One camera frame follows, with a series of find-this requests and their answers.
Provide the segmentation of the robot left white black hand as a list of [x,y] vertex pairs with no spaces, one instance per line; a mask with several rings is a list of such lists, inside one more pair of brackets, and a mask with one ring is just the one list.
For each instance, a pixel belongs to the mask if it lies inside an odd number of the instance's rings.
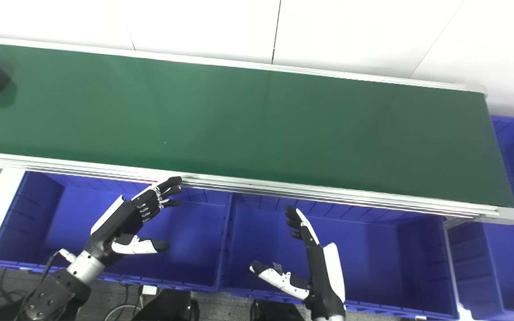
[[94,258],[107,268],[124,255],[155,254],[169,250],[170,244],[166,240],[137,234],[146,222],[163,209],[180,205],[180,200],[170,197],[181,193],[181,184],[181,177],[169,177],[167,181],[150,185],[132,199],[118,197],[92,227],[83,256]]

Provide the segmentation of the robot right white black hand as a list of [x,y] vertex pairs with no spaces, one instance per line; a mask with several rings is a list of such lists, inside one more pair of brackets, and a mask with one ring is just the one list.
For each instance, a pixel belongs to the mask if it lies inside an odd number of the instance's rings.
[[300,278],[257,260],[249,270],[271,286],[303,301],[313,321],[344,321],[345,283],[337,245],[322,246],[300,209],[286,206],[284,215],[292,228],[292,237],[305,245],[310,278]]

